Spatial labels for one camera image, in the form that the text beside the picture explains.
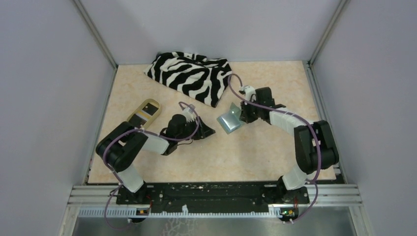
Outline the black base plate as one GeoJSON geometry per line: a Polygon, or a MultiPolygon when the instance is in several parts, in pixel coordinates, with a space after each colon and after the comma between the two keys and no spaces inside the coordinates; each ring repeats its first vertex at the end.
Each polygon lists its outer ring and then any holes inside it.
{"type": "Polygon", "coordinates": [[[152,213],[267,212],[270,204],[309,204],[306,187],[286,191],[278,180],[241,182],[146,183],[138,194],[122,187],[117,205],[151,205],[152,213]]]}

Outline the yellow card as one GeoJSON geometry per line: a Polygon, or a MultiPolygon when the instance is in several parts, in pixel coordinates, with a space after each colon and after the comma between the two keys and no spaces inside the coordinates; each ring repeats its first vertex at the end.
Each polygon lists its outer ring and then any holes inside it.
{"type": "Polygon", "coordinates": [[[143,113],[142,111],[137,112],[136,115],[146,120],[150,118],[150,116],[147,113],[143,113]]]}

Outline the aluminium front rail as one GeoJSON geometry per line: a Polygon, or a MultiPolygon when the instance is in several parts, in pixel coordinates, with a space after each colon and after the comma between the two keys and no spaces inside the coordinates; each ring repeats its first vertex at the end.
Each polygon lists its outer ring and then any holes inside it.
{"type": "Polygon", "coordinates": [[[355,184],[307,184],[285,190],[274,182],[150,183],[138,194],[110,184],[74,186],[59,235],[70,236],[79,217],[150,218],[278,218],[301,219],[289,209],[347,207],[358,236],[371,236],[363,202],[355,184]]]}

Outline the beige oval tray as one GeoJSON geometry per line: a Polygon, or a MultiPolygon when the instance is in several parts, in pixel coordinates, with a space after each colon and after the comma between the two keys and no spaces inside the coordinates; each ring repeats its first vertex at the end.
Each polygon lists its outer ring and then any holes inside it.
{"type": "Polygon", "coordinates": [[[161,114],[161,104],[148,98],[127,118],[127,122],[136,128],[147,129],[161,114]]]}

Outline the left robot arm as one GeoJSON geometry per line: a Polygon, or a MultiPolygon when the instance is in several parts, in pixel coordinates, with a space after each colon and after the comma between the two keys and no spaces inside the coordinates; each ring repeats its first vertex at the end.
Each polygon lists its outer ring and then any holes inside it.
{"type": "Polygon", "coordinates": [[[200,116],[194,116],[192,110],[185,109],[173,115],[159,134],[136,128],[124,121],[97,144],[95,152],[128,190],[128,197],[140,204],[148,196],[146,183],[133,166],[140,151],[169,155],[182,141],[202,140],[215,133],[200,116]]]}

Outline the dark VIP card lower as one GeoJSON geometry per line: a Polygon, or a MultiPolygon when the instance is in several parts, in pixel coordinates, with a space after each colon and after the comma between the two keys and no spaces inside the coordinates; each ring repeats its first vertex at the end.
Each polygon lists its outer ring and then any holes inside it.
{"type": "Polygon", "coordinates": [[[147,121],[145,119],[143,119],[142,117],[140,117],[140,116],[133,115],[130,118],[129,122],[132,125],[134,125],[135,127],[141,128],[142,126],[144,126],[146,124],[147,121]]]}

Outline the dark vip card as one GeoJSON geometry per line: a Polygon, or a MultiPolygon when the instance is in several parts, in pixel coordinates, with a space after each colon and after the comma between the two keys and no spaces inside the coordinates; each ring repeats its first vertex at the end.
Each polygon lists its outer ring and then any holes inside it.
{"type": "Polygon", "coordinates": [[[147,121],[145,119],[143,119],[142,117],[140,117],[140,116],[133,115],[130,118],[129,122],[132,125],[134,125],[135,127],[141,128],[142,126],[144,126],[146,124],[147,121]]]}
{"type": "Polygon", "coordinates": [[[150,116],[153,116],[158,111],[158,108],[156,106],[152,105],[151,103],[147,103],[143,107],[143,111],[145,113],[149,114],[150,116]]]}

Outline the green card holder wallet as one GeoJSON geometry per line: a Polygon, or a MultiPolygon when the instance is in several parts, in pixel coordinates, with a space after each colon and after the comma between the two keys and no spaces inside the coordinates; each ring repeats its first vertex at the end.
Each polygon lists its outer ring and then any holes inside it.
{"type": "Polygon", "coordinates": [[[220,115],[216,120],[221,125],[223,130],[227,134],[230,134],[244,125],[244,122],[240,119],[240,115],[241,108],[235,103],[231,103],[229,110],[220,115]]]}

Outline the dark VIP card upper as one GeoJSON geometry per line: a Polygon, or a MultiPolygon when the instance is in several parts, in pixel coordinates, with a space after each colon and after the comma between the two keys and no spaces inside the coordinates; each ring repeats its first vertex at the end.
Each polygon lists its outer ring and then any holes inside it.
{"type": "Polygon", "coordinates": [[[143,111],[145,113],[149,114],[150,116],[153,116],[158,111],[158,108],[156,106],[152,105],[151,103],[147,103],[143,107],[143,111]]]}

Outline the zebra striped cloth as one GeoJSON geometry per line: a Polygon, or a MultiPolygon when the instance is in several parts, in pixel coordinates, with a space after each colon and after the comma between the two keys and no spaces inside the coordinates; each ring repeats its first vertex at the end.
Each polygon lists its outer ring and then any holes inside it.
{"type": "Polygon", "coordinates": [[[144,70],[152,80],[213,108],[228,87],[232,72],[225,58],[184,52],[159,53],[144,70]]]}

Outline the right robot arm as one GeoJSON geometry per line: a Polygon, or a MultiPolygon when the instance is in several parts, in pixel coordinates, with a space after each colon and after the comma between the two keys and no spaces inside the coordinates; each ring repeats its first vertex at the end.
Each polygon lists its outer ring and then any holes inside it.
{"type": "Polygon", "coordinates": [[[337,146],[327,121],[305,119],[285,105],[275,103],[269,87],[242,86],[239,92],[245,96],[240,103],[240,119],[244,123],[261,119],[294,138],[296,163],[279,179],[281,186],[277,188],[277,197],[280,201],[289,203],[295,198],[296,189],[316,181],[320,170],[339,162],[337,146]]]}

